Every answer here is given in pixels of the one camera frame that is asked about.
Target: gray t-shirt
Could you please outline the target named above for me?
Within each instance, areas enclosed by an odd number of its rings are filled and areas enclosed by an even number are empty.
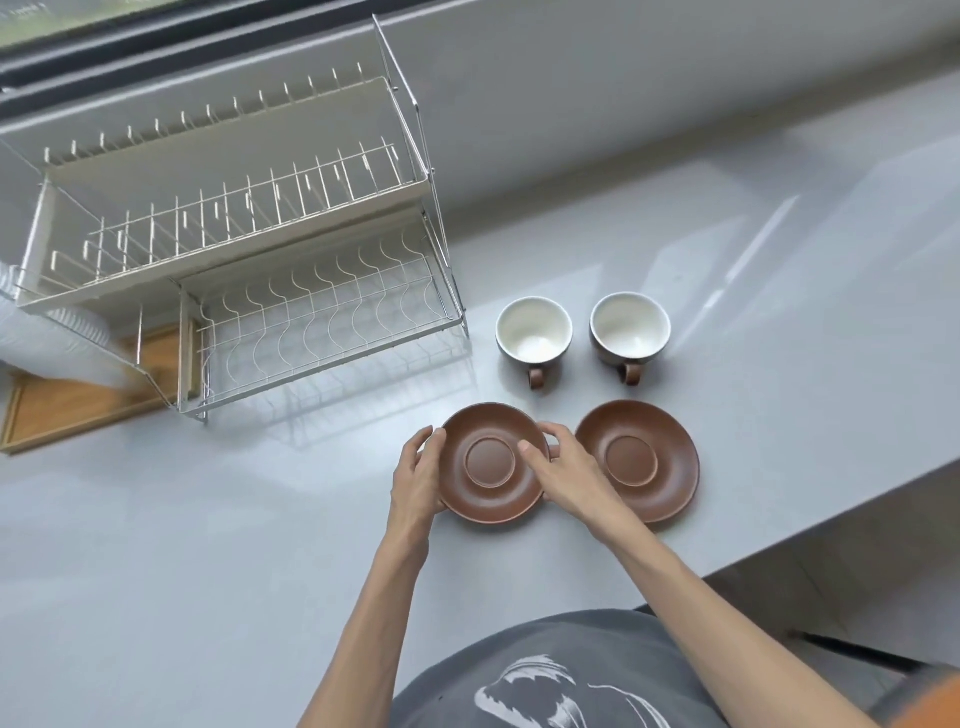
[[[427,670],[391,728],[726,728],[655,617],[621,610],[521,624]]]

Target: wooden cutting board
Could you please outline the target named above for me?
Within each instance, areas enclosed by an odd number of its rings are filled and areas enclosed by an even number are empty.
[[[200,391],[199,333],[191,323],[194,362],[190,396]],[[124,346],[135,346],[125,341]],[[175,400],[180,370],[180,325],[156,328],[143,335],[141,363],[150,372],[167,399]],[[132,377],[140,375],[132,370]],[[44,379],[26,373],[14,375],[7,405],[0,452],[15,454],[64,440],[83,432],[162,409],[163,399],[149,382],[136,382],[130,391],[120,391],[70,379]]]

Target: cup handle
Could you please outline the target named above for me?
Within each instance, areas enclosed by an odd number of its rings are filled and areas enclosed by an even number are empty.
[[[643,375],[643,365],[635,361],[628,361],[620,365],[620,381],[628,387],[636,387],[640,383],[640,377]]]
[[[543,367],[530,367],[527,376],[530,379],[530,389],[543,388]]]

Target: cup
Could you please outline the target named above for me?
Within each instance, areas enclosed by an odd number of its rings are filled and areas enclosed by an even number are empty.
[[[540,389],[547,367],[570,347],[573,322],[559,303],[539,297],[517,299],[496,320],[496,344],[527,368],[531,389]]]
[[[620,380],[640,383],[643,365],[670,339],[670,317],[642,293],[611,293],[590,314],[590,343],[601,361],[617,368]]]

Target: countertop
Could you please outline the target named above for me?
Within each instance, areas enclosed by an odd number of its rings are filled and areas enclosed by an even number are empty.
[[[400,446],[473,402],[571,427],[621,397],[672,413],[702,480],[661,536],[701,574],[956,459],[958,85],[688,138],[475,209],[448,220],[469,341],[424,339],[206,426],[161,413],[4,460],[0,722],[293,724],[366,576]],[[588,343],[617,290],[673,321],[635,390]],[[493,339],[524,295],[575,327],[541,394]],[[641,601],[552,504],[495,529],[441,514],[397,687],[524,620]]]

